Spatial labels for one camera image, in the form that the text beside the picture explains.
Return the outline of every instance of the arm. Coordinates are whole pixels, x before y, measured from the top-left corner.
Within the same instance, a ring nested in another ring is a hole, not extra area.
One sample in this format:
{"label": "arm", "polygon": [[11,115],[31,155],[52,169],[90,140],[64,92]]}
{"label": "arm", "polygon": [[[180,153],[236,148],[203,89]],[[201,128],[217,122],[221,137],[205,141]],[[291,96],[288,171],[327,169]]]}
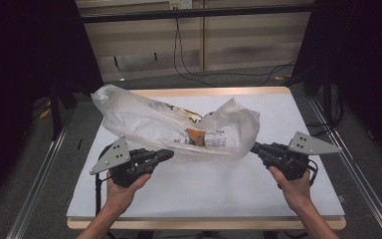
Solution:
{"label": "arm", "polygon": [[79,239],[87,238],[104,238],[113,222],[124,213],[134,198],[135,191],[143,187],[145,182],[150,178],[150,174],[140,176],[128,188],[123,188],[113,183],[110,179],[107,181],[107,200],[97,217],[78,237]]}
{"label": "arm", "polygon": [[309,193],[309,170],[303,178],[287,181],[275,167],[269,167],[275,181],[281,186],[287,205],[293,210],[308,234],[313,238],[339,238],[324,221],[311,201]]}

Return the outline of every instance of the white table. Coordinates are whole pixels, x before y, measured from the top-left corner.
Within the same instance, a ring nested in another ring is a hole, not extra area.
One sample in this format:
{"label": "white table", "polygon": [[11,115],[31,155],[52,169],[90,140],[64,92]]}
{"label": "white table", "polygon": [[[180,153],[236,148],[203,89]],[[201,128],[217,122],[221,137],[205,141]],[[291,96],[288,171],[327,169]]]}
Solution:
{"label": "white table", "polygon": [[[260,112],[257,141],[288,144],[306,126],[287,88],[142,90],[135,93],[204,115],[234,97]],[[67,213],[68,225],[83,229],[95,216],[95,177],[89,175],[98,155],[117,136],[100,127]],[[311,197],[332,229],[346,225],[344,212],[318,156],[318,176]],[[105,202],[105,184],[102,186]],[[235,161],[220,159],[160,163],[137,191],[128,210],[112,225],[117,229],[280,230],[301,229],[282,192],[253,153]]]}

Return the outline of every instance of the gray metal plate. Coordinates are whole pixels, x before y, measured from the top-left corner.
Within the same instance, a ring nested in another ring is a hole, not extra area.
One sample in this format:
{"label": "gray metal plate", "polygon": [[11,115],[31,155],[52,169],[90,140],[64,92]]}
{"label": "gray metal plate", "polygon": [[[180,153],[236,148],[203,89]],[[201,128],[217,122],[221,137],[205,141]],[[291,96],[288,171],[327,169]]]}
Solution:
{"label": "gray metal plate", "polygon": [[290,141],[288,148],[291,151],[300,152],[307,155],[342,152],[342,148],[300,131],[295,133],[295,136]]}
{"label": "gray metal plate", "polygon": [[128,144],[126,138],[121,135],[120,138],[113,143],[110,149],[101,157],[101,159],[90,170],[90,175],[108,170],[112,167],[128,162],[130,159]]}

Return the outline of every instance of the wooden table edge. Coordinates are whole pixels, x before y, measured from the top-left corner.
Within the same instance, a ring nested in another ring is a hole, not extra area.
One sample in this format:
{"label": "wooden table edge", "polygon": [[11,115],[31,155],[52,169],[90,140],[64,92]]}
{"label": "wooden table edge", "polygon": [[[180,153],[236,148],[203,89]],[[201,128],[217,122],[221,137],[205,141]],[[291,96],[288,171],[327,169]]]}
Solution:
{"label": "wooden table edge", "polygon": [[131,90],[143,97],[191,97],[191,96],[225,96],[225,95],[258,95],[290,94],[286,87],[251,87],[251,88],[194,88],[194,89],[159,89]]}
{"label": "wooden table edge", "polygon": [[[346,226],[344,216],[326,216],[327,224],[333,230],[341,230]],[[91,223],[90,219],[68,218],[71,229],[85,229]],[[194,219],[119,219],[111,229],[129,230],[297,230],[303,225],[297,217],[278,217],[260,219],[225,219],[225,218],[194,218]]]}

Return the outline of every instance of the transparent plastic bag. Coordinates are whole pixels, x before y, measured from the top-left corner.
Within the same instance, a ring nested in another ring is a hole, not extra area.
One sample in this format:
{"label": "transparent plastic bag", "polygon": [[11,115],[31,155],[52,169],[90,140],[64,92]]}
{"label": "transparent plastic bag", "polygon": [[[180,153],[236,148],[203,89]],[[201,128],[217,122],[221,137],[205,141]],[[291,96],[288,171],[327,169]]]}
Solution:
{"label": "transparent plastic bag", "polygon": [[129,146],[167,148],[175,158],[242,158],[260,129],[260,114],[234,98],[204,117],[112,85],[97,90],[92,99],[104,116],[102,125],[124,134]]}

